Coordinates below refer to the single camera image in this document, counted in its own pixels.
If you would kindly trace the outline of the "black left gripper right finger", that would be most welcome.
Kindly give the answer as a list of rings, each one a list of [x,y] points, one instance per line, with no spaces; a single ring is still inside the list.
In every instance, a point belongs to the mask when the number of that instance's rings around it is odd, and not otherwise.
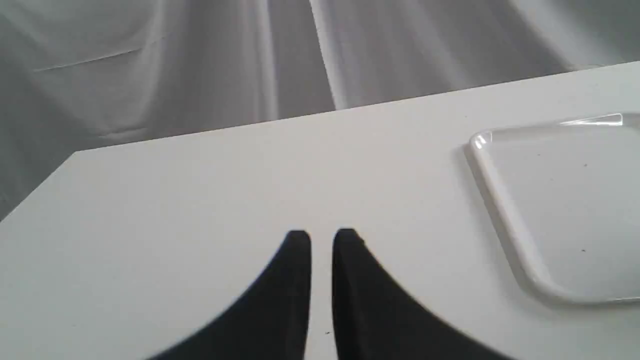
[[[333,333],[340,360],[503,360],[455,330],[387,273],[353,228],[333,239]]]

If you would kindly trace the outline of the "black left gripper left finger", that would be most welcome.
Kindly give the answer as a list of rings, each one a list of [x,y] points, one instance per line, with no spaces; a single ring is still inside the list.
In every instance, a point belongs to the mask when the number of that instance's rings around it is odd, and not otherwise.
[[[216,319],[156,360],[302,360],[309,329],[312,246],[288,232],[269,264]]]

